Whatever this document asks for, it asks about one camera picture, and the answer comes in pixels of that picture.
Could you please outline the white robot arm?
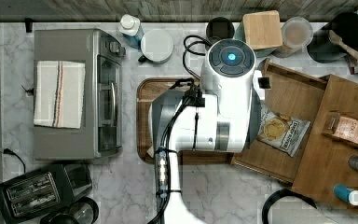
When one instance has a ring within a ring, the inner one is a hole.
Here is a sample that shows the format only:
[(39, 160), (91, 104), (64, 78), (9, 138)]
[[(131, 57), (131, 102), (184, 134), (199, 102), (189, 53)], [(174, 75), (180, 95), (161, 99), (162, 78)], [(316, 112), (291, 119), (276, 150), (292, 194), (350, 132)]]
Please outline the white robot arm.
[(175, 81), (151, 104), (148, 127), (154, 156), (157, 214), (147, 224), (203, 224), (182, 199), (179, 153), (239, 153), (254, 140), (265, 99), (254, 51), (222, 39), (206, 52), (200, 82)]

